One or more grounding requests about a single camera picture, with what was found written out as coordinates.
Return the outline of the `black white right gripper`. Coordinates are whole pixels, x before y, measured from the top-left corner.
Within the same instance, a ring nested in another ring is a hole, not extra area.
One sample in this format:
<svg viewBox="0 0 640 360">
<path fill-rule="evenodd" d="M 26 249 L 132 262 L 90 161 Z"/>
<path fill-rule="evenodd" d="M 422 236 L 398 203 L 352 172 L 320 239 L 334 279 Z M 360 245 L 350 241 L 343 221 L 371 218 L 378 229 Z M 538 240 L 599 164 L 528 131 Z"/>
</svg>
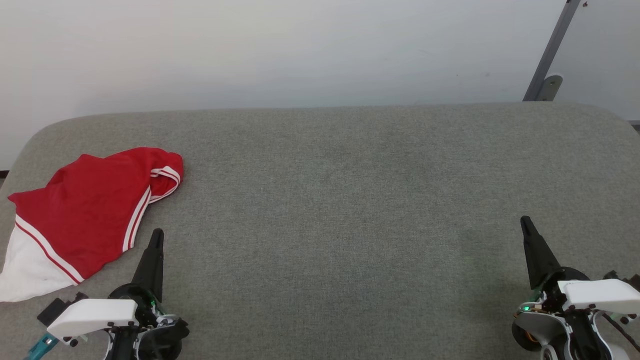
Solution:
<svg viewBox="0 0 640 360">
<path fill-rule="evenodd" d="M 615 312 L 595 303 L 583 308 L 568 304 L 569 296 L 562 292 L 562 285 L 590 279 L 578 269 L 561 267 L 530 216 L 522 216 L 519 224 L 530 289 L 535 290 L 513 316 L 512 336 L 517 344 L 538 353 L 541 360 L 626 360 L 626 350 L 606 342 L 598 326 L 599 319 L 605 319 L 628 337 L 613 318 Z"/>
</svg>

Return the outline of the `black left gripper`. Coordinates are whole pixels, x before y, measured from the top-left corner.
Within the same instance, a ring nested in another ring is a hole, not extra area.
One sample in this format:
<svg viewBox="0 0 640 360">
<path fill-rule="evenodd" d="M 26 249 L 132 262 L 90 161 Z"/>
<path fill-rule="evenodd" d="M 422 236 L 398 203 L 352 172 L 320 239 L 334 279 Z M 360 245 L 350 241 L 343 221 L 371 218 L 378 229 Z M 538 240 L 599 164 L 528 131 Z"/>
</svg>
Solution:
<svg viewBox="0 0 640 360">
<path fill-rule="evenodd" d="M 190 334 L 188 322 L 162 306 L 164 232 L 155 228 L 142 253 L 132 283 L 109 294 L 110 300 L 133 300 L 134 318 L 124 325 L 107 324 L 106 360 L 176 360 Z"/>
</svg>

